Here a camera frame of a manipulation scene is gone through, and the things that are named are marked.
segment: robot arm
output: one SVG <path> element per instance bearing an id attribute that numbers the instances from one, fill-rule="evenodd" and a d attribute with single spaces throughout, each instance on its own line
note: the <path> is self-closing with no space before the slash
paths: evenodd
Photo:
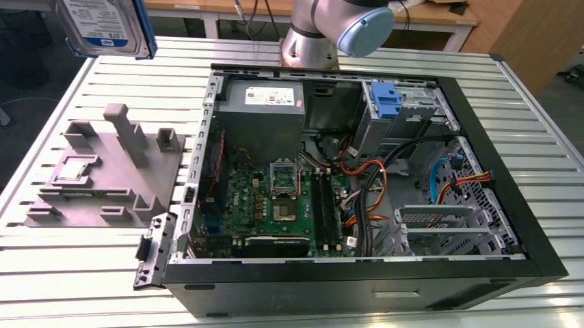
<path id="1" fill-rule="evenodd" d="M 282 45 L 285 66 L 331 68 L 337 49 L 350 57 L 369 55 L 393 29 L 389 0 L 295 0 Z"/>

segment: white label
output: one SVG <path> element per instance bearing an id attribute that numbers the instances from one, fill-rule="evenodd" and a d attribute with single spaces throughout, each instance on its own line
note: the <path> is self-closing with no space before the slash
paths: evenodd
<path id="1" fill-rule="evenodd" d="M 473 22 L 472 20 L 457 20 L 456 24 L 457 25 L 476 25 L 476 22 Z"/>
<path id="2" fill-rule="evenodd" d="M 79 181 L 79 179 L 83 177 L 87 167 L 87 162 L 67 161 L 56 178 L 60 180 Z"/>
<path id="3" fill-rule="evenodd" d="M 179 9 L 200 9 L 198 5 L 174 5 L 174 7 Z"/>
<path id="4" fill-rule="evenodd" d="M 346 246 L 357 247 L 357 238 L 355 237 L 347 237 L 346 238 Z"/>
<path id="5" fill-rule="evenodd" d="M 246 105 L 295 106 L 294 89 L 289 87 L 249 87 Z"/>
<path id="6" fill-rule="evenodd" d="M 127 40 L 119 13 L 107 0 L 64 0 L 75 26 L 84 38 Z"/>
<path id="7" fill-rule="evenodd" d="M 357 149 L 354 149 L 351 146 L 349 146 L 349 148 L 346 149 L 346 151 L 353 155 L 357 156 Z"/>

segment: metal bracket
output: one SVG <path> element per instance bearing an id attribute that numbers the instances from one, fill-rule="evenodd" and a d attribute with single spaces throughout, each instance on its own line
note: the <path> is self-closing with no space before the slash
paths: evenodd
<path id="1" fill-rule="evenodd" d="M 163 277 L 172 242 L 176 215 L 163 213 L 152 218 L 148 233 L 142 235 L 136 259 L 140 261 L 134 290 L 164 289 Z"/>
<path id="2" fill-rule="evenodd" d="M 275 182 L 275 172 L 291 170 L 291 176 L 294 185 L 293 186 L 277 186 Z M 281 194 L 286 194 L 291 199 L 295 199 L 298 195 L 298 184 L 301 183 L 295 178 L 298 176 L 295 163 L 293 163 L 289 159 L 278 159 L 274 163 L 270 163 L 270 193 L 271 198 L 275 199 Z"/>

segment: metal workbench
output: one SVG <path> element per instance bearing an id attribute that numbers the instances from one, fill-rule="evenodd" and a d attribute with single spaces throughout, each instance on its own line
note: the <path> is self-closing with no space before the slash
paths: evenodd
<path id="1" fill-rule="evenodd" d="M 21 225 L 57 163 L 71 120 L 103 121 L 107 103 L 128 105 L 147 133 L 159 126 L 195 131 L 211 62 L 278 65 L 278 44 L 159 38 L 156 59 L 88 59 L 0 196 L 0 326 L 95 327 L 223 323 L 194 318 L 170 292 L 132 291 L 143 229 Z M 341 69 L 456 77 L 569 277 L 525 288 L 464 312 L 226 319 L 237 326 L 580 327 L 584 325 L 584 164 L 573 146 L 506 64 L 488 55 L 384 49 L 339 57 Z M 187 152 L 191 139 L 187 139 Z M 186 168 L 176 182 L 184 181 Z M 183 194 L 176 184 L 174 200 Z"/>

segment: green circuit board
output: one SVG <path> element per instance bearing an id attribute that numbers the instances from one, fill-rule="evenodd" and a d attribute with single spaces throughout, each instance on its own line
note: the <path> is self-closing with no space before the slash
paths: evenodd
<path id="1" fill-rule="evenodd" d="M 291 171 L 275 172 L 274 186 L 294 185 L 294 179 Z M 216 244 L 210 245 L 211 248 L 221 249 L 226 246 L 226 239 L 222 239 L 222 236 L 295 236 L 310 240 L 310 257 L 350 256 L 345 249 L 323 250 L 317 246 L 310 180 L 311 172 L 302 171 L 299 194 L 295 199 L 293 197 L 273 199 L 269 169 L 233 170 L 227 187 L 226 211 L 221 218 L 221 233 L 208 238 L 208 242 Z M 346 188 L 346 178 L 342 175 L 331 175 L 330 180 L 335 197 L 338 197 L 337 202 L 341 190 Z M 285 215 L 294 215 L 295 218 L 291 220 Z M 341 236 L 341 220 L 338 220 L 338 236 Z M 216 251 L 214 254 L 215 257 L 229 257 L 229 250 Z"/>

